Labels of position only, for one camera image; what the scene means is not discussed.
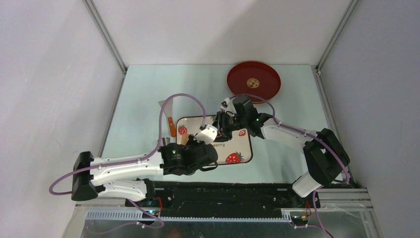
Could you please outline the white strawberry print tray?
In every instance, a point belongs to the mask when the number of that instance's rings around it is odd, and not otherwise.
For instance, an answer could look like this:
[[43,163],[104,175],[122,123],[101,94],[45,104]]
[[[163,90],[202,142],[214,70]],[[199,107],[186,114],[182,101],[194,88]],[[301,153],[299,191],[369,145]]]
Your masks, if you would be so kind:
[[[176,123],[176,142],[182,141],[184,134],[196,134],[200,132],[202,117],[183,117]],[[251,140],[246,129],[232,132],[232,139],[225,142],[214,142],[212,146],[218,154],[219,165],[247,163],[253,157]]]

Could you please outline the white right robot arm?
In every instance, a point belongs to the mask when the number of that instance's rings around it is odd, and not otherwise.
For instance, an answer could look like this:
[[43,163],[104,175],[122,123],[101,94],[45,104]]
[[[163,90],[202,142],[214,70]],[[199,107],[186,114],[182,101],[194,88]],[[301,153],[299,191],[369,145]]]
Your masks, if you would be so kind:
[[212,125],[218,132],[217,142],[230,140],[234,131],[245,129],[252,137],[277,141],[302,152],[308,170],[293,182],[288,193],[294,207],[303,206],[317,189],[338,182],[341,173],[345,175],[342,183],[350,181],[350,158],[332,130],[302,129],[280,121],[275,114],[259,113],[249,95],[226,98]]

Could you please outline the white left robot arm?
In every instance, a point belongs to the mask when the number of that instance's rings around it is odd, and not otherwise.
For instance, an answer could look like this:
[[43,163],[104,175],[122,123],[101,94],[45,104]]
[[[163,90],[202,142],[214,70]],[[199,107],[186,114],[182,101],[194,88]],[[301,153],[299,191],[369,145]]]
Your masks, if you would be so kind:
[[162,145],[150,157],[132,161],[131,157],[95,158],[90,151],[79,154],[74,163],[71,199],[87,201],[97,197],[119,197],[152,206],[157,199],[154,185],[142,176],[192,175],[217,166],[218,154],[211,144],[197,142],[191,136],[186,145]]

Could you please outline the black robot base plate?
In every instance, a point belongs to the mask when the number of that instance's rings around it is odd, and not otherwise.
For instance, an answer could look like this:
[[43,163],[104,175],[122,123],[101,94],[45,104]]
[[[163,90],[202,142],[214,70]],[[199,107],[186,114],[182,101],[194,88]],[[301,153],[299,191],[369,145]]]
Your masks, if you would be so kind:
[[223,216],[273,218],[286,208],[312,208],[310,196],[276,188],[183,188],[157,190],[152,198],[136,202],[143,209],[156,208],[169,216]]

